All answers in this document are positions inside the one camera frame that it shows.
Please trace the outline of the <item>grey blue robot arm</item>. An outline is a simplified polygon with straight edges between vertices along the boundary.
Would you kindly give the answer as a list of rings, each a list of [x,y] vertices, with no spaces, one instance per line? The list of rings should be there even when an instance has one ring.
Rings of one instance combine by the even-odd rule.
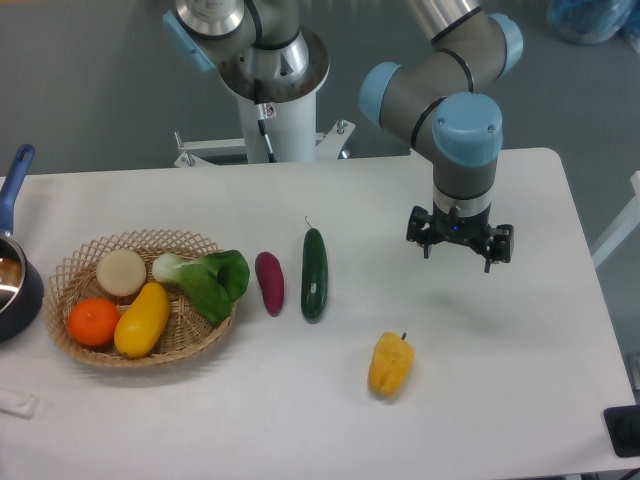
[[[363,114],[433,166],[433,206],[412,210],[406,237],[424,251],[449,242],[487,265],[507,263],[513,228],[489,223],[502,114],[484,89],[519,61],[522,34],[475,1],[413,1],[410,9],[433,54],[415,69],[375,66],[359,92]],[[301,24],[297,2],[177,1],[163,25],[197,70],[217,70],[236,97],[250,162],[316,159],[316,94],[329,57]]]

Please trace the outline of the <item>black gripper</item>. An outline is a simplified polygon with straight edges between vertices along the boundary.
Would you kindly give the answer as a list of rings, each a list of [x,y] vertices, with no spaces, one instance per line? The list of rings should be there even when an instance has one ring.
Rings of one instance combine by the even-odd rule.
[[[514,227],[489,223],[491,207],[480,213],[464,217],[461,209],[452,207],[443,211],[433,205],[429,212],[414,206],[408,219],[406,240],[416,243],[429,259],[434,245],[446,242],[471,249],[485,259],[484,272],[489,273],[496,263],[510,263],[514,250]]]

